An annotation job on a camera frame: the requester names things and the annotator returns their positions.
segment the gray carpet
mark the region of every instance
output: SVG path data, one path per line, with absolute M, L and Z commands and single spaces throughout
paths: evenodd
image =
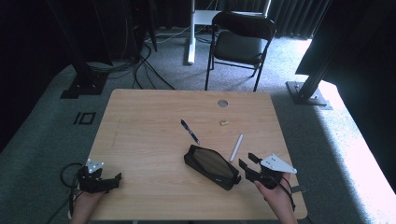
M 258 88 L 271 94 L 293 165 L 299 171 L 299 182 L 310 188 L 304 193 L 308 218 L 299 223 L 394 223 L 395 195 L 336 87 L 326 82 L 319 86 L 330 103 L 327 107 L 295 105 L 290 98 L 285 82 L 306 79 L 294 73 L 307 46 L 308 42 L 303 40 L 275 39 Z M 158 48 L 159 51 L 151 55 L 144 49 L 142 55 L 149 55 L 148 62 L 161 77 L 177 90 L 204 89 L 206 43 L 197 41 L 193 65 L 186 65 L 186 38 L 163 41 Z M 249 73 L 245 69 L 218 65 L 210 78 L 209 90 L 252 91 L 255 80 L 248 77 Z M 74 76 L 73 67 L 68 66 L 52 80 L 29 118 L 0 154 L 0 223 L 46 223 L 65 202 L 68 188 L 60 180 L 61 169 L 69 163 L 87 160 L 114 89 L 138 88 L 138 84 L 144 89 L 170 89 L 152 69 L 142 65 L 136 73 L 137 82 L 133 72 L 112 73 L 101 95 L 60 99 Z M 93 123 L 75 123 L 78 113 L 95 113 Z M 73 167 L 68 169 L 64 179 L 70 183 L 75 171 Z M 68 223 L 67 211 L 65 206 L 51 223 Z

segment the desk leg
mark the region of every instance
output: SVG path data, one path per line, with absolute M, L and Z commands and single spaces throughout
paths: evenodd
M 190 34 L 190 46 L 189 46 L 189 64 L 194 64 L 195 60 L 195 0 L 191 0 L 191 34 Z

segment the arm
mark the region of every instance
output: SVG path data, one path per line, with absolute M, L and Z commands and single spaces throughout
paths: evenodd
M 289 181 L 290 174 L 284 173 L 283 177 Z M 293 209 L 291 207 L 290 198 L 281 187 L 268 189 L 259 181 L 255 181 L 254 184 L 256 185 L 257 189 L 264 197 L 264 200 L 268 202 L 271 209 L 274 211 L 277 218 L 279 219 L 280 223 L 282 224 L 297 223 L 297 220 L 294 217 Z M 290 190 L 286 180 L 282 179 L 280 181 L 280 184 L 284 186 L 286 189 Z
M 76 198 L 74 213 L 70 224 L 85 224 L 90 220 L 90 216 L 99 204 L 104 192 L 89 193 L 82 191 Z

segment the black mount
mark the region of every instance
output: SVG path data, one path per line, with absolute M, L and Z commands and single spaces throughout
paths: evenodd
M 253 153 L 248 153 L 248 158 L 256 164 L 262 161 L 262 159 L 259 159 Z M 239 166 L 245 170 L 245 178 L 247 180 L 250 182 L 254 182 L 255 180 L 260 181 L 268 189 L 274 189 L 282 180 L 282 172 L 273 171 L 261 164 L 260 167 L 262 169 L 259 173 L 248 168 L 248 165 L 241 159 L 239 159 Z
M 116 175 L 112 179 L 102 179 L 100 178 L 102 174 L 102 168 L 98 169 L 93 173 L 88 172 L 88 167 L 84 166 L 78 171 L 78 183 L 81 190 L 87 191 L 89 193 L 97 192 L 109 192 L 111 189 L 116 189 L 119 187 L 121 181 L 121 173 Z
M 100 95 L 106 85 L 109 73 L 93 72 L 92 78 L 87 81 L 84 76 L 77 75 L 68 90 L 65 90 L 61 99 L 77 99 L 80 95 Z
M 293 102 L 296 105 L 327 105 L 328 104 L 327 101 L 323 98 L 319 89 L 316 89 L 311 96 L 306 97 L 301 93 L 301 88 L 304 85 L 303 82 L 288 81 L 286 82 L 286 85 L 288 86 L 290 95 L 293 99 Z

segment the black stand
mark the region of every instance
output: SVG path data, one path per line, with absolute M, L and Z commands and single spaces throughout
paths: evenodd
M 286 82 L 286 85 L 288 86 L 290 95 L 296 105 L 327 105 L 327 102 L 323 98 L 319 89 L 316 89 L 309 97 L 304 97 L 301 94 L 301 88 L 304 85 L 303 82 L 288 81 Z
M 62 7 L 59 1 L 48 0 L 47 3 L 49 4 L 55 19 L 62 30 L 64 35 L 64 40 L 62 41 L 64 43 L 64 48 L 77 73 L 70 89 L 68 91 L 64 91 L 61 99 L 77 99 L 80 94 L 102 94 L 108 74 L 102 74 L 99 76 L 87 65 L 86 61 L 82 57 L 82 53 L 73 36 L 69 23 L 62 12 Z
M 92 81 L 85 82 L 85 80 L 81 80 L 81 76 L 76 76 L 69 89 L 62 93 L 61 99 L 77 99 L 80 95 L 100 95 L 107 77 L 108 73 L 95 74 Z
M 151 38 L 152 45 L 154 47 L 155 52 L 157 51 L 157 37 L 155 36 L 155 27 L 154 27 L 154 3 L 152 0 L 148 1 L 148 33 L 149 37 Z

